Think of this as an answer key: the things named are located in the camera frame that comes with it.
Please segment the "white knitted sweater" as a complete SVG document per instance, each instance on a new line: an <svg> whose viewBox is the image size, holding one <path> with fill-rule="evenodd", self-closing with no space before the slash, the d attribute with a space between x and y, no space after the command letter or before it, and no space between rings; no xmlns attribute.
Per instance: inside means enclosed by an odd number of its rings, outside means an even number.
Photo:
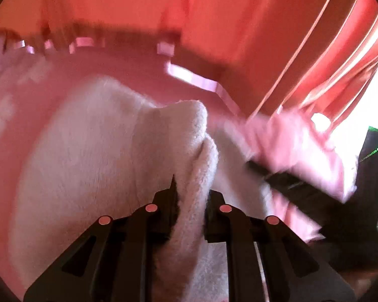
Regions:
<svg viewBox="0 0 378 302"><path fill-rule="evenodd" d="M233 123L209 123L198 101L158 107L115 79L84 81L55 112L17 184L9 254L24 287L101 215L125 217L177 184L179 216L155 253L155 301L226 301L223 244L203 238L210 190L253 217L268 188Z"/></svg>

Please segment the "orange curtain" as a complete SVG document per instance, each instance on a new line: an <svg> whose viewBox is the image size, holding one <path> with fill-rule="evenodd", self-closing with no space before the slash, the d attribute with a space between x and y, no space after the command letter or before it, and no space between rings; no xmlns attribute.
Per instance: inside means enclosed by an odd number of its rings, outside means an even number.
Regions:
<svg viewBox="0 0 378 302"><path fill-rule="evenodd" d="M218 82L244 115L300 108L334 126L378 67L377 0L0 0L0 29L37 48L168 42L174 64Z"/></svg>

